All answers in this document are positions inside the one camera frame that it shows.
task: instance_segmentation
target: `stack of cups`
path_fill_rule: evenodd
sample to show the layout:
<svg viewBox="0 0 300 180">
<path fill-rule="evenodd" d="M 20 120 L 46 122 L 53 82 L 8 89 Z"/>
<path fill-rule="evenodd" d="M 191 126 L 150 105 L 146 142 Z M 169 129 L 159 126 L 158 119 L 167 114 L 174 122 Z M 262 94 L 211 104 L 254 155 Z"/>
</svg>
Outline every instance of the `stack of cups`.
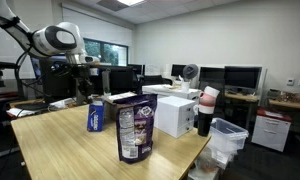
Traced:
<svg viewBox="0 0 300 180">
<path fill-rule="evenodd" d="M 198 134 L 200 136 L 207 136 L 209 134 L 219 92 L 220 91 L 207 86 L 204 92 L 200 94 L 199 105 L 194 107 L 195 113 L 198 113 Z"/>
</svg>

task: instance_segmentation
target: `keyboard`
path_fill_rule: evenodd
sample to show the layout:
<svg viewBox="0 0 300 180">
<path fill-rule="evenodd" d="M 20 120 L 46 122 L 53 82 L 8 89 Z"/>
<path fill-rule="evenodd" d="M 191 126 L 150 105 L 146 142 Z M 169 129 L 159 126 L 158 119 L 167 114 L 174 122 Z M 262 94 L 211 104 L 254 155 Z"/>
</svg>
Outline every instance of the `keyboard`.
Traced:
<svg viewBox="0 0 300 180">
<path fill-rule="evenodd" d="M 48 108 L 48 104 L 43 102 L 34 102 L 34 103 L 26 103 L 26 104 L 17 104 L 15 108 L 29 110 L 29 111 L 39 111 Z"/>
</svg>

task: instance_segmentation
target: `purple snack bag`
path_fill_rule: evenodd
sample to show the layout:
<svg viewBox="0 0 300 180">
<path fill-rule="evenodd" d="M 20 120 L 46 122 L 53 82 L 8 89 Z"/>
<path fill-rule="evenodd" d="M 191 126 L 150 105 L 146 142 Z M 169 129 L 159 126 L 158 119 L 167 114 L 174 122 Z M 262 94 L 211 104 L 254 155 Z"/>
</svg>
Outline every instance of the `purple snack bag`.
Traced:
<svg viewBox="0 0 300 180">
<path fill-rule="evenodd" d="M 115 103 L 119 105 L 116 116 L 119 160 L 128 164 L 140 162 L 152 151 L 157 95 L 132 96 Z"/>
</svg>

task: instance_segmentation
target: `air vent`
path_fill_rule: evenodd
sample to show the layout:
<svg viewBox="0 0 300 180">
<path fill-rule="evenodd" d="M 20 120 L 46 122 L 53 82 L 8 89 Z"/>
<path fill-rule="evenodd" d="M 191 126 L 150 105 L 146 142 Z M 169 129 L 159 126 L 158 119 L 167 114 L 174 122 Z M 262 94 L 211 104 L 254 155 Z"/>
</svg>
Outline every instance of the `air vent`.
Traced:
<svg viewBox="0 0 300 180">
<path fill-rule="evenodd" d="M 121 9 L 129 7 L 117 0 L 102 0 L 99 1 L 97 4 L 112 11 L 120 11 Z"/>
</svg>

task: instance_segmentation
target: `window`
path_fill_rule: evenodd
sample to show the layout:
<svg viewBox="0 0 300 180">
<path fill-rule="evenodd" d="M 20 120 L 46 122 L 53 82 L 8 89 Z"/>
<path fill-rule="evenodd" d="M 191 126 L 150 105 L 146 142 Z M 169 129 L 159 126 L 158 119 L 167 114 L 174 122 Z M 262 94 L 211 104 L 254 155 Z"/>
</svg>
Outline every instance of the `window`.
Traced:
<svg viewBox="0 0 300 180">
<path fill-rule="evenodd" d="M 112 66 L 126 66 L 128 46 L 83 38 L 89 56 L 100 58 L 100 62 Z"/>
</svg>

